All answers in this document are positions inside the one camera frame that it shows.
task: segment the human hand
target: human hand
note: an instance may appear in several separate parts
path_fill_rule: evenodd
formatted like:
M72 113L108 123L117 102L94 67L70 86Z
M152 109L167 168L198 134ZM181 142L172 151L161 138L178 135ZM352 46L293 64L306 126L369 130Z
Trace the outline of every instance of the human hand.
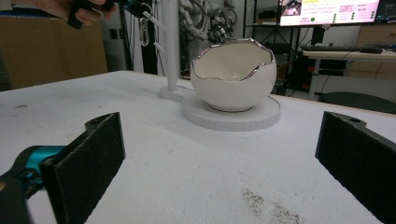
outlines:
M72 10L74 1L82 0L37 0L35 3L36 7L41 10L46 11L51 15L67 19L70 11ZM102 14L100 12L102 12L105 19L108 20L110 19L111 14L116 11L115 6L113 6L109 11L102 8L102 4L104 4L106 0L90 0L90 2L92 3L92 8L95 10L80 8L76 12L76 18L85 25L92 25L94 22L99 21L102 18Z

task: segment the computer screen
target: computer screen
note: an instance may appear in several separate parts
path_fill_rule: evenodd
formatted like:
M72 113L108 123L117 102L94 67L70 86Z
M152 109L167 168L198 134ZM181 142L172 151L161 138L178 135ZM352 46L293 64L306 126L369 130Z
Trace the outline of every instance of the computer screen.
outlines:
M379 1L278 0L277 25L316 26L371 23L375 21Z
M396 0L382 0L376 14L376 22L396 22Z

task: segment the white table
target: white table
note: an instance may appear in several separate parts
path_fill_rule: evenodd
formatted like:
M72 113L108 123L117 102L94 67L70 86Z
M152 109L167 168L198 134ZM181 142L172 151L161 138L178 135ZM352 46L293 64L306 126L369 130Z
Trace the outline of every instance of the white table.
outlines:
M67 145L119 111L126 159L87 223L379 223L314 155L325 110L393 142L395 116L274 96L277 124L226 133L191 124L163 86L117 72L0 92L0 173L27 147ZM55 223L45 191L28 204L35 223Z
M308 100L313 100L315 89L318 83L318 71L320 60L346 60L363 62L396 63L396 53L384 50L381 54L370 54L350 51L303 51L303 55L309 59L316 59L315 70L312 74L311 85L309 87Z

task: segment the white ceramic bowl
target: white ceramic bowl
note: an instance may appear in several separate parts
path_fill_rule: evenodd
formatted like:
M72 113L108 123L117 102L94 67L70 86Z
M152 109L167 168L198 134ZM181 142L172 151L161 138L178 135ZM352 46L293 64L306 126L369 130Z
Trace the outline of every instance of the white ceramic bowl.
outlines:
M192 61L196 94L221 111L245 111L265 102L276 82L271 50L253 39L231 39Z

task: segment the keyboard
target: keyboard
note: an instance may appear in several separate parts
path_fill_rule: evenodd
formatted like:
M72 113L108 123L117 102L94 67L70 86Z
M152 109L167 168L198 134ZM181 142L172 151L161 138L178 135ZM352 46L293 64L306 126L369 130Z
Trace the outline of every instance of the keyboard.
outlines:
M304 45L300 46L305 51L361 51L363 47L358 46L314 46Z
M375 47L375 48L381 48L381 49L396 49L396 43L367 44L364 47Z

